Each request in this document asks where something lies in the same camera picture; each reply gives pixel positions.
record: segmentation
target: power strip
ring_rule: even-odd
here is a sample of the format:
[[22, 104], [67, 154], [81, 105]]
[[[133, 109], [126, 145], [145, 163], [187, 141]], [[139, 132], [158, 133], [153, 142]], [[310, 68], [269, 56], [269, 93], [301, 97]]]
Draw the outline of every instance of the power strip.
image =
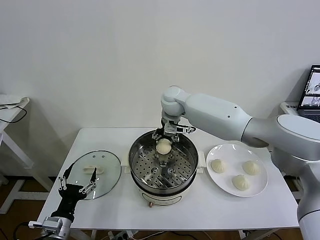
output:
[[121, 231], [117, 235], [113, 235], [112, 231], [108, 232], [108, 236], [110, 240], [129, 240], [131, 239], [138, 231], [134, 230], [127, 230], [127, 231]]

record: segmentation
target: white wall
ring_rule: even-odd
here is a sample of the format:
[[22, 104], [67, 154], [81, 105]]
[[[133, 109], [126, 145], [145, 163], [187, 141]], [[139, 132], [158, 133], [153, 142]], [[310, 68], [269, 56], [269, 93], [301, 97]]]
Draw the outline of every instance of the white wall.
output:
[[80, 128], [158, 126], [170, 85], [267, 117], [299, 98], [303, 73], [320, 63], [319, 8], [318, 0], [1, 1], [0, 92], [32, 101], [8, 131], [55, 175]]

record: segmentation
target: white plate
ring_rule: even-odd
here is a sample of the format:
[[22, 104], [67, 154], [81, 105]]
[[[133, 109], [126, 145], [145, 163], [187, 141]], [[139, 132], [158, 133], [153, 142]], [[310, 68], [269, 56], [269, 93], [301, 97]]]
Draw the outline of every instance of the white plate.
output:
[[[211, 161], [215, 159], [224, 160], [226, 170], [223, 173], [216, 173], [211, 168]], [[249, 175], [242, 168], [246, 161], [255, 161], [260, 167], [260, 174]], [[237, 144], [222, 144], [215, 146], [206, 157], [206, 168], [212, 180], [227, 193], [238, 197], [253, 197], [260, 194], [268, 184], [268, 173], [257, 155], [252, 151]], [[237, 189], [232, 178], [237, 175], [244, 175], [250, 182], [250, 188], [241, 191]]]

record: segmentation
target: laptop screen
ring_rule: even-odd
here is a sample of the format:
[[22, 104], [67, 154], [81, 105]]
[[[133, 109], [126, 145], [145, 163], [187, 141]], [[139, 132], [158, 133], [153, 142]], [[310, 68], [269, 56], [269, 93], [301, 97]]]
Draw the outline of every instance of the laptop screen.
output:
[[311, 67], [298, 109], [320, 110], [320, 65]]

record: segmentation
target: steamed bun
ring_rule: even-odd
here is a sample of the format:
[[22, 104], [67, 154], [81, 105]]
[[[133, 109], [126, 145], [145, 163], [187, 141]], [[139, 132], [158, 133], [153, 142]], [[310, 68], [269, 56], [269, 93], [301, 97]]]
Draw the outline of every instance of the steamed bun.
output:
[[254, 161], [246, 161], [242, 168], [249, 175], [258, 175], [260, 173], [260, 167]]
[[244, 175], [234, 176], [232, 178], [232, 183], [237, 189], [241, 191], [245, 191], [250, 188], [250, 183]]
[[161, 138], [157, 142], [155, 149], [162, 155], [168, 154], [171, 151], [171, 141], [166, 138]]
[[218, 174], [222, 174], [226, 171], [226, 163], [221, 159], [211, 161], [211, 168]]

